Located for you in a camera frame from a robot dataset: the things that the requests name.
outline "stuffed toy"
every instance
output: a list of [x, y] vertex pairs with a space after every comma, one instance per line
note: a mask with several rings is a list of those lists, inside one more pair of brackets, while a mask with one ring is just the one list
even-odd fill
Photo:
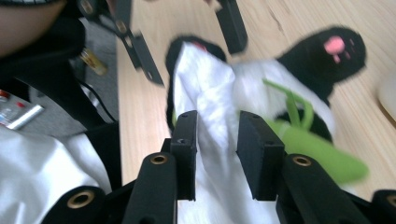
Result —
[[275, 59], [227, 64], [221, 48], [196, 36], [170, 45], [167, 122], [197, 110], [196, 202], [179, 203], [180, 223], [277, 223], [275, 204], [251, 199], [236, 156], [239, 112], [261, 116], [287, 153], [317, 160], [339, 184], [366, 165], [332, 144], [329, 96], [365, 65], [362, 38], [346, 27], [312, 34]]

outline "green plush toy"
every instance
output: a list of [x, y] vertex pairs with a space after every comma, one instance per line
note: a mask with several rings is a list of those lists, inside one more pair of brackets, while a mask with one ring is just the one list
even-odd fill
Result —
[[[309, 132], [314, 111], [312, 105], [301, 96], [268, 80], [263, 81], [287, 95], [287, 109], [290, 123], [284, 120], [265, 122], [285, 144], [288, 154], [303, 154], [316, 160], [337, 184], [345, 184], [361, 180], [367, 176], [369, 169], [361, 160], [335, 147], [329, 141]], [[304, 117], [300, 120], [297, 104], [304, 107]]]

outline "white cloth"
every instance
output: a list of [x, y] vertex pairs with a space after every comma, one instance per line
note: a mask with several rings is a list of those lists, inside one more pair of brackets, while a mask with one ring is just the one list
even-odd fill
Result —
[[0, 126], [0, 223], [40, 223], [60, 197], [79, 186], [111, 191], [86, 135], [65, 146], [49, 136]]
[[174, 73], [176, 115], [197, 110], [196, 202], [179, 202], [178, 223], [278, 223], [275, 202], [252, 200], [236, 151], [239, 111], [265, 118], [286, 111], [284, 93], [264, 78], [293, 88], [313, 103], [333, 133], [330, 108], [277, 61], [230, 65], [185, 43]]

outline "wooden surface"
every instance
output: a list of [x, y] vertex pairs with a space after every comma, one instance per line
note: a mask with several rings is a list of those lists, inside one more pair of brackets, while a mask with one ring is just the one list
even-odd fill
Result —
[[[273, 58], [300, 38], [332, 24], [349, 26], [362, 35], [367, 67], [337, 86], [331, 97], [337, 124], [334, 143], [369, 165], [369, 177], [354, 185], [362, 198], [370, 200], [376, 189], [396, 189], [396, 129], [376, 100], [378, 83], [396, 76], [396, 1], [239, 0], [238, 5], [249, 40], [244, 53], [228, 55], [231, 63]], [[217, 3], [208, 6], [203, 0], [134, 0], [133, 31], [145, 37], [165, 87], [148, 82], [141, 71], [135, 71], [118, 43], [124, 183], [137, 177], [141, 161], [158, 152], [163, 139], [169, 137], [164, 56], [171, 39], [195, 34], [227, 50], [216, 8]]]

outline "black cable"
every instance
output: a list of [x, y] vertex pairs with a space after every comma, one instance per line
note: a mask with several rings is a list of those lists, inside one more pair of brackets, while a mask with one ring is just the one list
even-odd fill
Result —
[[98, 99], [100, 106], [105, 110], [105, 112], [106, 112], [106, 114], [108, 115], [108, 117], [109, 117], [111, 120], [113, 120], [114, 122], [117, 122], [117, 121], [113, 118], [113, 116], [111, 116], [110, 112], [108, 112], [108, 110], [107, 110], [105, 104], [103, 103], [102, 99], [99, 97], [98, 93], [96, 93], [96, 91], [95, 91], [90, 85], [88, 85], [87, 83], [85, 83], [85, 82], [83, 82], [83, 81], [81, 81], [81, 80], [79, 80], [78, 82], [79, 82], [79, 84], [81, 84], [82, 86], [84, 86], [85, 88], [87, 88], [88, 90], [90, 90], [90, 91], [93, 93], [93, 95]]

